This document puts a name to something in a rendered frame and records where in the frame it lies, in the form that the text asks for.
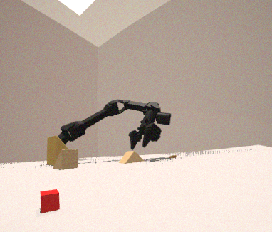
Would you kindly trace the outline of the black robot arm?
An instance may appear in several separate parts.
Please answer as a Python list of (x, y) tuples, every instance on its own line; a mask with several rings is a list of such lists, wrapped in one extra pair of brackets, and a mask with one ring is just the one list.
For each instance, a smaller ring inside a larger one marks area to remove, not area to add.
[[(117, 103), (123, 103), (124, 107), (119, 110)], [(141, 103), (141, 102), (133, 102), (129, 100), (112, 100), (107, 103), (103, 110), (91, 115), (83, 121), (75, 121), (70, 124), (66, 124), (62, 126), (61, 133), (58, 135), (58, 138), (66, 145), (68, 141), (74, 141), (77, 138), (81, 137), (85, 134), (85, 130), (95, 123), (101, 121), (103, 118), (107, 116), (114, 116), (121, 114), (125, 110), (137, 110), (141, 111), (144, 114), (144, 118), (148, 117), (157, 124), (169, 125), (171, 113), (161, 112), (161, 107), (157, 102), (149, 102), (149, 103)], [(143, 119), (144, 119), (143, 118)], [(68, 132), (69, 131), (69, 132)], [(70, 133), (70, 134), (69, 134)]]

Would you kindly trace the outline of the red block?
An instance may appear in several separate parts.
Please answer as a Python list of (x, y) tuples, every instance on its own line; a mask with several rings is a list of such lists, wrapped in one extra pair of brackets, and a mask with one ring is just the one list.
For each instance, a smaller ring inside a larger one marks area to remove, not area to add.
[(56, 189), (41, 191), (41, 213), (60, 210), (59, 192)]

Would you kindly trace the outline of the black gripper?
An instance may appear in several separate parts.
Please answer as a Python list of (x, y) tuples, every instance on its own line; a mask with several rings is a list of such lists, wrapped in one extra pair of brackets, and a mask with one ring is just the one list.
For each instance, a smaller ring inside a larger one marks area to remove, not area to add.
[(144, 135), (142, 143), (142, 147), (144, 148), (148, 145), (153, 137), (158, 137), (158, 135), (161, 135), (161, 128), (158, 127), (152, 119), (145, 117), (140, 122), (141, 125), (137, 128), (139, 132), (133, 130), (129, 133), (131, 149), (134, 149), (136, 144), (141, 141), (142, 135)]

